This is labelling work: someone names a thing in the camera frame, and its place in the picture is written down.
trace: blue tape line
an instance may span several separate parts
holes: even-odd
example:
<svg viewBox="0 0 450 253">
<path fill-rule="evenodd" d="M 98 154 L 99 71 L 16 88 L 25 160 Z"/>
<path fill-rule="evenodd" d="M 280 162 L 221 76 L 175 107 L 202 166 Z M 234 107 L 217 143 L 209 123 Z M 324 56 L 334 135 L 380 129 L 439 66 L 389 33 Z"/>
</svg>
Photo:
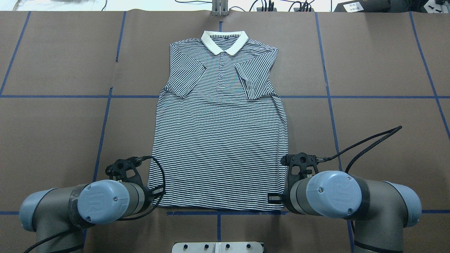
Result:
<svg viewBox="0 0 450 253">
<path fill-rule="evenodd" d="M 83 245 L 86 245 L 87 229 L 83 230 Z"/>
<path fill-rule="evenodd" d="M 422 213 L 450 213 L 450 210 L 422 210 Z"/>
<path fill-rule="evenodd" d="M 99 150 L 97 152 L 97 160 L 95 161 L 95 169 L 94 169 L 94 176 L 92 177 L 92 182 L 97 181 L 97 172 L 99 171 L 99 164 L 100 164 L 100 154 L 102 153 L 103 138 L 105 136 L 106 120 L 108 119 L 109 104 L 111 103 L 111 95 L 112 94 L 113 94 L 113 88 L 111 87 L 109 89 L 108 102 L 106 103 L 105 117 L 103 118 L 102 134 L 100 136 Z"/>
<path fill-rule="evenodd" d="M 0 215 L 19 215 L 16 211 L 0 211 Z"/>
<path fill-rule="evenodd" d="M 434 99 L 434 96 L 330 96 L 332 99 Z"/>
<path fill-rule="evenodd" d="M 14 49 L 13 56 L 11 57 L 11 61 L 9 62 L 8 70 L 6 70 L 6 74 L 3 79 L 3 83 L 0 88 L 0 95 L 3 93 L 4 86 L 6 85 L 6 81 L 8 80 L 9 72 L 13 66 L 14 59 L 16 58 L 17 50 L 19 49 L 20 42 L 22 41 L 23 34 L 25 32 L 25 28 L 27 28 L 28 21 L 30 20 L 31 11 L 28 12 L 27 19 L 25 19 L 25 23 L 22 27 L 22 32 L 20 33 L 19 40 L 17 40 L 16 48 Z"/>
<path fill-rule="evenodd" d="M 326 99 L 328 96 L 321 96 L 321 95 L 286 95 L 286 96 L 280 96 L 282 99 Z"/>
<path fill-rule="evenodd" d="M 222 241 L 222 221 L 221 221 L 221 215 L 217 215 L 217 241 Z"/>
<path fill-rule="evenodd" d="M 126 17 L 126 11 L 123 12 L 123 17 L 122 17 L 122 27 L 120 28 L 119 43 L 117 44 L 116 62 L 119 61 L 119 52 L 120 52 L 120 45 L 122 44 L 123 27 L 125 26 L 125 17 Z"/>
<path fill-rule="evenodd" d="M 413 26 L 414 36 L 416 37 L 417 47 L 419 48 L 420 56 L 422 57 L 423 65 L 425 66 L 425 70 L 427 71 L 428 80 L 430 81 L 431 89 L 433 90 L 434 97 L 436 99 L 437 107 L 439 108 L 439 113 L 441 114 L 442 121 L 444 122 L 445 131 L 447 131 L 447 136 L 450 140 L 450 131 L 447 125 L 446 118 L 444 116 L 444 112 L 442 111 L 441 103 L 439 102 L 439 98 L 437 97 L 436 89 L 434 87 L 433 79 L 431 78 L 430 70 L 428 69 L 427 61 L 425 60 L 425 56 L 423 55 L 422 47 L 420 46 L 419 37 L 417 36 L 416 25 L 414 24 L 413 12 L 409 12 L 409 18 L 411 19 L 411 25 Z"/>
<path fill-rule="evenodd" d="M 108 95 L 0 95 L 0 98 L 75 98 L 75 99 L 106 99 Z M 327 99 L 325 95 L 282 95 L 282 99 Z M 437 96 L 439 99 L 450 99 L 450 96 Z M 159 95 L 112 95 L 117 99 L 157 99 Z M 435 96 L 337 96 L 331 95 L 332 99 L 435 99 Z"/>
<path fill-rule="evenodd" d="M 348 230 L 348 238 L 350 238 L 350 249 L 351 253 L 355 252 L 354 240 L 353 240 L 353 232 L 351 230 L 350 221 L 347 221 L 347 230 Z"/>
<path fill-rule="evenodd" d="M 159 95 L 113 95 L 115 99 L 157 99 Z"/>
<path fill-rule="evenodd" d="M 2 98 L 21 98 L 21 99 L 27 99 L 27 98 L 45 98 L 45 99 L 52 99 L 52 98 L 75 98 L 75 99 L 98 99 L 98 98 L 108 98 L 107 95 L 2 95 L 0 96 Z"/>
<path fill-rule="evenodd" d="M 167 212 L 168 216 L 172 215 L 285 215 L 288 214 L 287 211 L 262 211 L 262 212 L 252 212 L 252 211 L 178 211 L 178 212 Z"/>
<path fill-rule="evenodd" d="M 322 68 L 323 68 L 323 71 L 324 71 L 325 83 L 327 85 L 326 87 L 327 87 L 328 108 L 330 110 L 331 126 L 333 128 L 334 147 L 336 148 L 336 152 L 339 153 L 338 134 L 336 132 L 336 123 L 334 122 L 333 106 L 331 104 L 330 87 L 329 87 L 329 82 L 328 82 L 327 70 L 325 68 L 324 48 L 323 48 L 323 45 L 322 45 L 322 36 L 320 35 L 319 16 L 317 15 L 317 12 L 314 12 L 314 14 L 315 14 L 315 24 L 317 26 L 317 37 L 319 39 L 320 56 L 322 58 Z M 338 156 L 337 158 L 339 160 L 339 170 L 342 171 L 341 157 Z M 351 252 L 353 253 L 354 249 L 355 249 L 355 246 L 354 246 L 354 243 L 353 243 L 353 236 L 351 234 L 351 227 L 350 227 L 350 223 L 349 222 L 347 222 L 347 229 L 348 229 L 348 235 L 349 235 L 349 240 L 350 240 L 350 249 L 351 249 Z"/>
</svg>

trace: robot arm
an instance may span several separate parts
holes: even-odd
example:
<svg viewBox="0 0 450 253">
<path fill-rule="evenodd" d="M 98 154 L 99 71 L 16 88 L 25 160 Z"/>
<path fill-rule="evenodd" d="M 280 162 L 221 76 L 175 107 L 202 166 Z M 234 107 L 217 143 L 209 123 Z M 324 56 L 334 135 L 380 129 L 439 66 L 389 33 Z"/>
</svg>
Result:
<svg viewBox="0 0 450 253">
<path fill-rule="evenodd" d="M 136 170 L 148 158 L 152 157 L 117 160 L 106 169 L 109 180 L 61 189 L 52 188 L 29 195 L 20 207 L 19 219 L 24 229 L 36 232 L 38 241 L 48 240 L 37 249 L 38 252 L 62 250 L 81 253 L 83 229 L 95 224 L 127 220 L 125 217 L 145 211 L 155 198 L 159 197 L 160 200 L 165 193 L 165 184 L 149 189 L 142 184 Z M 135 175 L 128 178 L 128 170 L 134 170 Z M 150 213 L 159 200 L 149 212 L 139 217 Z"/>
<path fill-rule="evenodd" d="M 304 153 L 290 158 L 300 163 L 317 159 Z M 422 215 L 420 199 L 409 187 L 365 180 L 342 171 L 288 175 L 285 192 L 269 194 L 269 203 L 283 203 L 296 214 L 355 221 L 356 253 L 403 252 L 403 228 L 417 224 Z"/>
</svg>

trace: blue joint cap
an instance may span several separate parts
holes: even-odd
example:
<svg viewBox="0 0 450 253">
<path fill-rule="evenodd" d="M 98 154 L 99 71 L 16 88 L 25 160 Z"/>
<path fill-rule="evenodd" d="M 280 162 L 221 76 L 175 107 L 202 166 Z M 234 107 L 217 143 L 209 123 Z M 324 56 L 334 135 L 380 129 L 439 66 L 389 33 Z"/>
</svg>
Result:
<svg viewBox="0 0 450 253">
<path fill-rule="evenodd" d="M 56 188 L 38 191 L 33 194 L 30 194 L 20 206 L 19 210 L 19 220 L 22 223 L 22 227 L 31 232 L 36 232 L 33 228 L 33 215 L 34 211 L 36 210 L 36 207 L 39 205 L 39 202 L 41 202 L 41 199 L 44 198 L 44 196 L 49 193 L 50 191 L 54 190 Z"/>
<path fill-rule="evenodd" d="M 78 212 L 93 224 L 111 223 L 125 213 L 130 204 L 126 187 L 114 180 L 101 180 L 87 185 L 78 197 Z"/>
<path fill-rule="evenodd" d="M 383 182 L 392 185 L 405 202 L 406 209 L 408 210 L 408 223 L 405 227 L 416 225 L 422 216 L 422 204 L 420 203 L 419 196 L 417 196 L 411 188 L 405 185 L 394 184 L 388 181 Z"/>
<path fill-rule="evenodd" d="M 361 205 L 362 193 L 356 180 L 342 171 L 324 171 L 313 176 L 306 186 L 306 198 L 319 214 L 344 218 Z"/>
</svg>

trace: ur logo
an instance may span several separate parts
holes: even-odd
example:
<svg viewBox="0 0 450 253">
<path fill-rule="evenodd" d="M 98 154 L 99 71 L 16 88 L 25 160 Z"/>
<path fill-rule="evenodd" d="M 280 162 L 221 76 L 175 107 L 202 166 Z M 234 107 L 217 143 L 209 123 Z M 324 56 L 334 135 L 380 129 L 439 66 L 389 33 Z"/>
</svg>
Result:
<svg viewBox="0 0 450 253">
<path fill-rule="evenodd" d="M 96 193 L 89 195 L 89 213 L 93 212 L 103 212 L 103 193 Z"/>
<path fill-rule="evenodd" d="M 341 202 L 349 202 L 351 196 L 349 195 L 350 183 L 348 182 L 334 182 L 333 183 L 333 199 Z"/>
</svg>

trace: metal bracket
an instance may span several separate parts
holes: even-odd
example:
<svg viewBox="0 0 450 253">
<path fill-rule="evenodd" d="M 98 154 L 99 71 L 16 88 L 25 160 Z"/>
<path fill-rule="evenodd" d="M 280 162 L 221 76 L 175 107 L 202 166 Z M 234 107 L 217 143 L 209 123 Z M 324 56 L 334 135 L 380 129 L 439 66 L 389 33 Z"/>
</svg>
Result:
<svg viewBox="0 0 450 253">
<path fill-rule="evenodd" d="M 213 16 L 228 16 L 228 0 L 212 0 Z"/>
<path fill-rule="evenodd" d="M 264 253 L 263 245 L 258 242 L 176 243 L 172 253 Z"/>
</svg>

